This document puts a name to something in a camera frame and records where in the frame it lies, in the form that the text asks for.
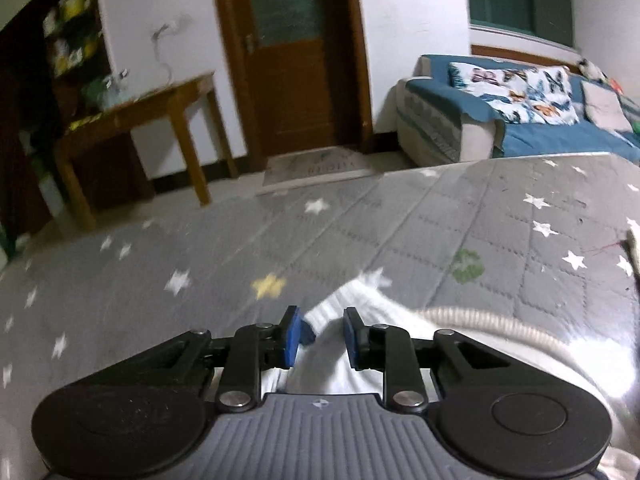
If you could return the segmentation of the round induction cooktop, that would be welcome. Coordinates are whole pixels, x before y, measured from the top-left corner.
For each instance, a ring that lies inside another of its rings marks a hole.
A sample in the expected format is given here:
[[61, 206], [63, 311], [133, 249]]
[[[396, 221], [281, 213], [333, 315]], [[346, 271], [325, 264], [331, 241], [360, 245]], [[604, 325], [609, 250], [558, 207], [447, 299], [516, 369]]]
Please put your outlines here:
[[536, 364], [561, 363], [608, 402], [639, 411], [639, 263], [631, 244], [585, 252], [534, 236], [513, 248], [470, 237], [411, 328], [495, 339]]

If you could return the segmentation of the glass jar on table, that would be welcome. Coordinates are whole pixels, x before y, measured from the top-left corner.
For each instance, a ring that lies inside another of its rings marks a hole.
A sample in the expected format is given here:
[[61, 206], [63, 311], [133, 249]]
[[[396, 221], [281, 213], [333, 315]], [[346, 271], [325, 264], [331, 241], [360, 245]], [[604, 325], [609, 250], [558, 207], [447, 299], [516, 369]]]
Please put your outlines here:
[[101, 112], [119, 106], [128, 100], [128, 70], [95, 79], [84, 88], [84, 96], [89, 104]]

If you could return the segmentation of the black white plush toy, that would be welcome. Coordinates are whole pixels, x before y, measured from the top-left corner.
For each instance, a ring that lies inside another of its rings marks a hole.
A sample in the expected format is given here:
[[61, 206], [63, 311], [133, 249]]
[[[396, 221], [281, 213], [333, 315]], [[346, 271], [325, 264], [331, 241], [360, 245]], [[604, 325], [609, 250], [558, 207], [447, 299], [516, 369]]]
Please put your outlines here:
[[602, 70], [586, 58], [582, 58], [578, 62], [578, 68], [582, 76], [586, 79], [600, 82], [600, 84], [606, 84], [608, 82], [608, 78], [606, 78]]

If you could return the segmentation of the grey star tablecloth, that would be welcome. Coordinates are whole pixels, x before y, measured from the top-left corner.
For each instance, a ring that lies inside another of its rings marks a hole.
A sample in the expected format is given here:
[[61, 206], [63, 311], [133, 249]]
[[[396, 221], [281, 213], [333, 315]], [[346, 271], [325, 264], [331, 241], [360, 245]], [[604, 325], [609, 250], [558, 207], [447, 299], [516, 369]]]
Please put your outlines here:
[[639, 287], [623, 240], [639, 169], [615, 155], [503, 158], [183, 200], [35, 243], [1, 275], [1, 474], [46, 470], [30, 419], [50, 391], [191, 328], [286, 307], [396, 307], [499, 333], [533, 327], [639, 414]]

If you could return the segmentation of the butterfly print blanket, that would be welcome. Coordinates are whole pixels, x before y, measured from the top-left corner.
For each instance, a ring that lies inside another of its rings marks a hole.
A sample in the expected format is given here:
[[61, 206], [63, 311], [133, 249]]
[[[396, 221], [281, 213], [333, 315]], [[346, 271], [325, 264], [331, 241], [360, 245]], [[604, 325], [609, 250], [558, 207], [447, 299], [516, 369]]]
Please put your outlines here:
[[454, 88], [480, 98], [510, 124], [572, 126], [579, 122], [565, 66], [524, 70], [453, 62], [448, 73]]

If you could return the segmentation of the brown wooden door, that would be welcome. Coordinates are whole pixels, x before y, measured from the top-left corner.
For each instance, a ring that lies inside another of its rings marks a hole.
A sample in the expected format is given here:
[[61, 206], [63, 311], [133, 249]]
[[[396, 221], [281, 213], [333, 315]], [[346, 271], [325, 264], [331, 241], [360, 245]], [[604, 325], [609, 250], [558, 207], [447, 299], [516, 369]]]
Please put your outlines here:
[[215, 0], [250, 166], [372, 136], [360, 0]]

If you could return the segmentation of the white polka dot garment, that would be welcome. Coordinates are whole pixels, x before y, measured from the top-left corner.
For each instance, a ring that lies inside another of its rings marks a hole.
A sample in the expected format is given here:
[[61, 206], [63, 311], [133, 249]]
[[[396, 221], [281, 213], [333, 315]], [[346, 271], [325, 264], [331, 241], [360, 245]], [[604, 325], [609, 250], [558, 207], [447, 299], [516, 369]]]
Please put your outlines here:
[[467, 307], [413, 311], [382, 293], [387, 283], [380, 271], [360, 274], [307, 312], [292, 370], [265, 372], [262, 390], [313, 396], [381, 392], [381, 373], [355, 370], [350, 362], [357, 338], [346, 326], [349, 307], [357, 309], [364, 325], [397, 326], [413, 338], [430, 339], [450, 328], [592, 393], [613, 424], [611, 443], [594, 475], [638, 478], [639, 419], [625, 396], [638, 386], [639, 371], [626, 344], [600, 336], [561, 338], [504, 314]]

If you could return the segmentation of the door mat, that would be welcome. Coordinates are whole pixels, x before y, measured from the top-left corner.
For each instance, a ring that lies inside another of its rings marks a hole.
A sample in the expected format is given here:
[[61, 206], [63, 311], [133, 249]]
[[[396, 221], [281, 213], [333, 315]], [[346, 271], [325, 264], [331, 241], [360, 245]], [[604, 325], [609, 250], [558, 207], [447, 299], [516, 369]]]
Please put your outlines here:
[[370, 174], [371, 170], [363, 154], [342, 146], [332, 146], [271, 157], [264, 173], [264, 185], [273, 186], [334, 174]]

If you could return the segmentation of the dark wall shelf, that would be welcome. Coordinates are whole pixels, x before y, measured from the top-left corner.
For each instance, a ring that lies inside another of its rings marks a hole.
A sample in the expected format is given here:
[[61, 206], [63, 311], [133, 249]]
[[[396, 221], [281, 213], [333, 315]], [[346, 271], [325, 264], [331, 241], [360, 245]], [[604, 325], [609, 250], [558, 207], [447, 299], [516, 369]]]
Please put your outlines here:
[[110, 71], [96, 0], [30, 0], [1, 29], [1, 225], [11, 238], [52, 219], [39, 178], [68, 197], [55, 148]]

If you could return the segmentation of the beige cushion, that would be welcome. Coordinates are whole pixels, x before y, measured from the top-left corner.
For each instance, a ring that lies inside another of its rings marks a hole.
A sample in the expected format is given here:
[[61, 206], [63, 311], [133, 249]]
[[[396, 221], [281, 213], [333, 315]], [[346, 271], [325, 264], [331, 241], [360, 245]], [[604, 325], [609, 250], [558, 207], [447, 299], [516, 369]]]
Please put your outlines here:
[[582, 94], [585, 101], [585, 114], [598, 128], [616, 132], [631, 132], [632, 127], [623, 113], [617, 94], [605, 88], [582, 82]]

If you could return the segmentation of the blue corner sofa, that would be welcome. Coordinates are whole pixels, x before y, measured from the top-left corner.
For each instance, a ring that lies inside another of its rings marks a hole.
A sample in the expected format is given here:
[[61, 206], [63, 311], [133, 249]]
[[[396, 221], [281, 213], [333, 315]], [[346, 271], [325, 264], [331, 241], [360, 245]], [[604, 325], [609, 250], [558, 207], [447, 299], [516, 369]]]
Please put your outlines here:
[[600, 152], [638, 162], [638, 104], [578, 67], [424, 54], [396, 86], [400, 147], [419, 166]]

